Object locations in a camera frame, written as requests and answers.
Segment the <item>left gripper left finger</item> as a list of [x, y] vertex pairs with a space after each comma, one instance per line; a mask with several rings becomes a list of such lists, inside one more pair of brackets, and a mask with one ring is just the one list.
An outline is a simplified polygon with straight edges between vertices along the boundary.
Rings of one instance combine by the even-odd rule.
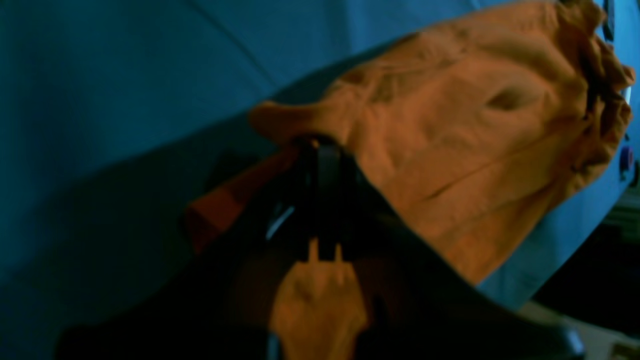
[[315, 233], [319, 148], [300, 142], [197, 199], [183, 217], [195, 258], [105, 322], [75, 326], [57, 360], [278, 360], [275, 297]]

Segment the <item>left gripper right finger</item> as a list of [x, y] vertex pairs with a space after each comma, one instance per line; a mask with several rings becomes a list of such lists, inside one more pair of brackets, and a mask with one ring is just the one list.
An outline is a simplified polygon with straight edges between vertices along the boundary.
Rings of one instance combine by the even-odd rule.
[[583, 360], [578, 333], [525, 320], [478, 293], [403, 223], [334, 141], [317, 141], [321, 260], [358, 276], [369, 323], [355, 360]]

